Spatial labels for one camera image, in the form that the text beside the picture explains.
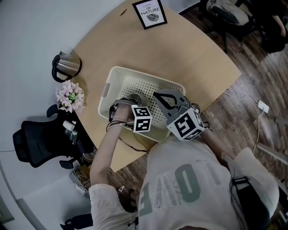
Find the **black kettle handle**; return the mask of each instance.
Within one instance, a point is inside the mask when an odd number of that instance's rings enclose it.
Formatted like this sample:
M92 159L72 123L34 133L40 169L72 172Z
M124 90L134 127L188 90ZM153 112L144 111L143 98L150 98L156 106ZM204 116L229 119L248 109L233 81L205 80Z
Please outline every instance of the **black kettle handle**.
M65 82L67 80L71 80L72 76L68 76L65 80L62 80L61 78L57 77L58 72L60 74L67 76L67 74L63 73L62 71L58 70L56 67L53 66L52 67L52 77L54 78L55 81L62 83L62 82Z

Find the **electric kettle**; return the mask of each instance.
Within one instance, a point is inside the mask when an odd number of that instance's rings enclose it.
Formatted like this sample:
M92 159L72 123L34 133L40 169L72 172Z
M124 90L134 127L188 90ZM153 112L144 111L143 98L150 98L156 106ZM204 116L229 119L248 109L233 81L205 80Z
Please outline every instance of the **electric kettle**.
M79 58L72 57L62 51L56 55L52 61L52 77L57 82L70 80L79 74L82 67L82 61ZM67 76L65 80L59 78L57 73Z

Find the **picture frame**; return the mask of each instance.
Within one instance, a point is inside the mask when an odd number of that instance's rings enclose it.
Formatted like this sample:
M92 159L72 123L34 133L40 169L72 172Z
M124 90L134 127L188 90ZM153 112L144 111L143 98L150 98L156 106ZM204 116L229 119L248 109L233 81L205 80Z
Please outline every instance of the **picture frame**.
M167 24L160 0L142 0L132 4L145 30Z

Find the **person in background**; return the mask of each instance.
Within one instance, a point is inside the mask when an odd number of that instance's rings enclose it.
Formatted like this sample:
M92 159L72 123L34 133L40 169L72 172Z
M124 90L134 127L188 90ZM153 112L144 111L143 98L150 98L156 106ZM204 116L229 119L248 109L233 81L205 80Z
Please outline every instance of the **person in background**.
M127 122L129 105L118 105L114 119ZM249 148L237 156L211 130L189 142L170 137L149 152L138 213L126 212L108 172L124 125L108 129L94 157L89 189L95 230L239 230L248 229L241 208L232 204L231 174L221 158L233 158L243 175L257 180L269 200L270 217L279 200L273 176Z
M264 31L270 38L288 43L287 5L288 0L253 0Z

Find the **pink flower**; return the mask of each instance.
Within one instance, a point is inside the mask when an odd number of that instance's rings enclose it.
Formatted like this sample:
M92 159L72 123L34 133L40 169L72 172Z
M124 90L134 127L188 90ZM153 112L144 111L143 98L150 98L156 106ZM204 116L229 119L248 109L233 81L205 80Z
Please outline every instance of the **pink flower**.
M75 101L69 99L69 95L75 96ZM73 83L70 80L63 82L63 90L57 89L56 93L57 101L60 101L62 104L61 110L73 112L73 110L77 110L78 112L82 112L84 109L84 92L83 89L79 87L78 83Z

